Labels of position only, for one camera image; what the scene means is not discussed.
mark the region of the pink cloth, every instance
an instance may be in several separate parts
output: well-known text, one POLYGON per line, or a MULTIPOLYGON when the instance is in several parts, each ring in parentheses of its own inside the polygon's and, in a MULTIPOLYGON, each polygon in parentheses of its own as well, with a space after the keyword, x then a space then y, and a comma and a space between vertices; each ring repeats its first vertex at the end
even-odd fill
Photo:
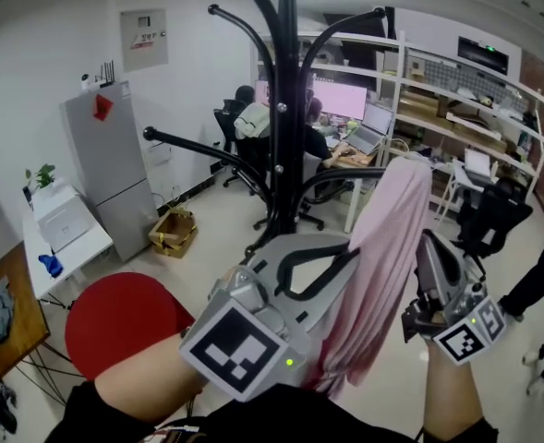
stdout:
POLYGON ((389 164, 352 233, 349 248, 360 248, 359 266, 312 331, 324 341, 307 388, 336 398, 346 378, 358 386, 368 373, 415 268, 430 192, 426 163, 396 158, 389 164))

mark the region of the red stool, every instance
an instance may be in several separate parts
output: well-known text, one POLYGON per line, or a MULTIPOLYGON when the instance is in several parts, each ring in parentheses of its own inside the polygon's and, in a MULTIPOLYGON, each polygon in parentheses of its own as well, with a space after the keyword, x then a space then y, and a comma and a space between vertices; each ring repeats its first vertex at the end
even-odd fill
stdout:
POLYGON ((66 321, 66 349, 80 374, 92 380, 193 322, 158 281, 122 272, 98 280, 80 295, 66 321))

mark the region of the electrical box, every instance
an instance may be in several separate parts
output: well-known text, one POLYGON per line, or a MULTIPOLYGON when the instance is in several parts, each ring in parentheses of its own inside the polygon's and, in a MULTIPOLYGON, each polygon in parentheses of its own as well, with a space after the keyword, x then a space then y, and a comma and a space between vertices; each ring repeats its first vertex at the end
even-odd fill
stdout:
POLYGON ((122 12, 120 27, 126 72, 169 63, 164 10, 122 12))

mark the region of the cardboard box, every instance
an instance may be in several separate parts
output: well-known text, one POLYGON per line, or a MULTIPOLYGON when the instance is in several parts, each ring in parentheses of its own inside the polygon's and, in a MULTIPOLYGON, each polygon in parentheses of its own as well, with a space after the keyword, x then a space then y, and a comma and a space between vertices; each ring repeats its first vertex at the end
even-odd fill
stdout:
POLYGON ((198 234, 193 213, 170 209, 154 225, 149 239, 155 252, 181 259, 198 234))

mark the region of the laptop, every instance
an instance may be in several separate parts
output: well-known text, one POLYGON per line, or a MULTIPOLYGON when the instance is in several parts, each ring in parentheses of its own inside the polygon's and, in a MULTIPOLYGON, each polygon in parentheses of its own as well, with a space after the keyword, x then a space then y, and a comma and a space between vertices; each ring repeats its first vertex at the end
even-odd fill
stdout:
POLYGON ((388 134, 392 120, 393 112, 378 105, 368 104, 361 126, 345 141, 350 146, 369 155, 388 134))

